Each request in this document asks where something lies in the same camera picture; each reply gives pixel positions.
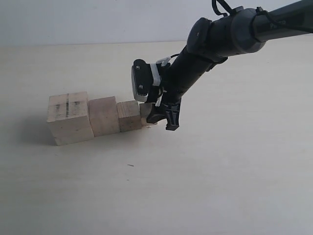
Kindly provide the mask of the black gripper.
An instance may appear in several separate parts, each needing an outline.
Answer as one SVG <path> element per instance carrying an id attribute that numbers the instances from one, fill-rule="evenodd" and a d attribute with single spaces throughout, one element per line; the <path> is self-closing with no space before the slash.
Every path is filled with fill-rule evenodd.
<path id="1" fill-rule="evenodd" d="M 155 124 L 167 119 L 166 130 L 175 131 L 179 128 L 180 102 L 168 103 L 165 105 L 165 109 L 160 105 L 161 102 L 175 102 L 179 99 L 176 98 L 175 77 L 170 69 L 170 64 L 168 63 L 164 67 L 161 66 L 161 63 L 148 64 L 147 67 L 151 70 L 151 85 L 146 102 L 153 104 L 146 122 Z"/>

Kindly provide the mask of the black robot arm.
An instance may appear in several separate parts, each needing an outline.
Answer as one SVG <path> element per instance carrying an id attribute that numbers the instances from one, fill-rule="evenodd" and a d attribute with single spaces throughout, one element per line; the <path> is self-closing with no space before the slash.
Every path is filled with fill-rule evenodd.
<path id="1" fill-rule="evenodd" d="M 205 72 L 230 56 L 258 52 L 267 41 L 313 31 L 311 0 L 300 0 L 270 12 L 261 7 L 231 9 L 224 1 L 221 3 L 228 13 L 216 21 L 200 18 L 173 63 L 169 63 L 170 57 L 157 61 L 162 99 L 152 107 L 147 123 L 165 119 L 166 130 L 176 130 L 181 98 Z"/>

